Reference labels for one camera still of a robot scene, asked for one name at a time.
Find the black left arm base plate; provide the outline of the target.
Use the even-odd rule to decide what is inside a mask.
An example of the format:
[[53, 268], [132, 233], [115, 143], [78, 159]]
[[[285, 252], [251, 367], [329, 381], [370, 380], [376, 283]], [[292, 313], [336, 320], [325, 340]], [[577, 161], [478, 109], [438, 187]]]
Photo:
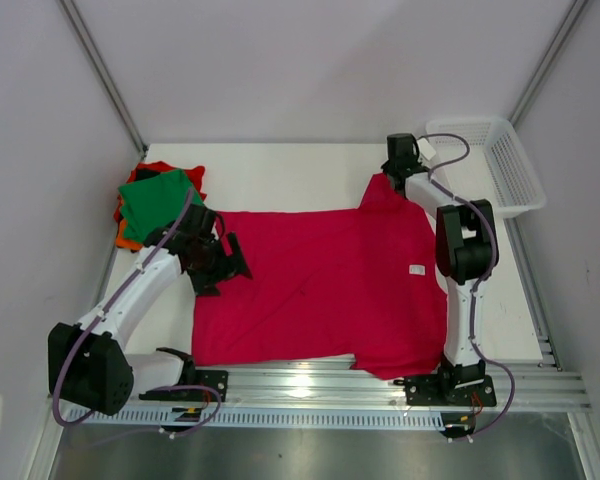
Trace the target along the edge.
[[[228, 387], [229, 372], [226, 370], [195, 370], [188, 369], [181, 374], [177, 385], [197, 385], [210, 387], [216, 390], [221, 400], [226, 399]], [[150, 391], [139, 395], [140, 400], [144, 401], [165, 401], [165, 402], [214, 402], [215, 396], [206, 390], [168, 390], [168, 391]]]

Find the crimson t shirt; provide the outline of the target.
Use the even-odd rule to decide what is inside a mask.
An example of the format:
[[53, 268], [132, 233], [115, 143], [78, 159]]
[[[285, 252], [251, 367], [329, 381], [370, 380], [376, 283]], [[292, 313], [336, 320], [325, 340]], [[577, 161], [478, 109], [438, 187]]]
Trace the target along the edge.
[[358, 207], [227, 212], [250, 277], [199, 297], [192, 352], [202, 366], [350, 354], [390, 380], [428, 374], [446, 340], [447, 297], [425, 212], [374, 175]]

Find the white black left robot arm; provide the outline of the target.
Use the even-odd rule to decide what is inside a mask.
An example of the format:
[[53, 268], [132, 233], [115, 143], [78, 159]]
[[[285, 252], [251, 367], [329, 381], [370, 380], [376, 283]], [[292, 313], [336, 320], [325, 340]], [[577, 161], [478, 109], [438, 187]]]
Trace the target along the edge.
[[116, 289], [73, 324], [59, 323], [47, 339], [49, 393], [53, 410], [62, 401], [89, 414], [117, 414], [132, 397], [177, 400], [197, 384], [190, 353], [158, 347], [150, 354], [130, 354], [127, 344], [159, 296], [188, 277], [196, 298], [217, 296], [219, 283], [251, 271], [235, 233], [218, 211], [189, 204], [169, 224], [154, 229]]

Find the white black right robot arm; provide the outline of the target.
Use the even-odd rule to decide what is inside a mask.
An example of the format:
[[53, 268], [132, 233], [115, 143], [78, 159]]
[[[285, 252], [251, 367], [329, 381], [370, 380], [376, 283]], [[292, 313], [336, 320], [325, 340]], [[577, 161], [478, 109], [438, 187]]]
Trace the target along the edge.
[[465, 152], [428, 167], [413, 134], [389, 135], [387, 160], [381, 169], [396, 193], [435, 218], [435, 265], [447, 286], [447, 334], [437, 371], [418, 379], [432, 380], [436, 393], [455, 404], [487, 379], [487, 361], [480, 347], [482, 302], [499, 251], [491, 203], [464, 199], [434, 177], [436, 170], [470, 154], [466, 139], [457, 134], [445, 136], [459, 141]]

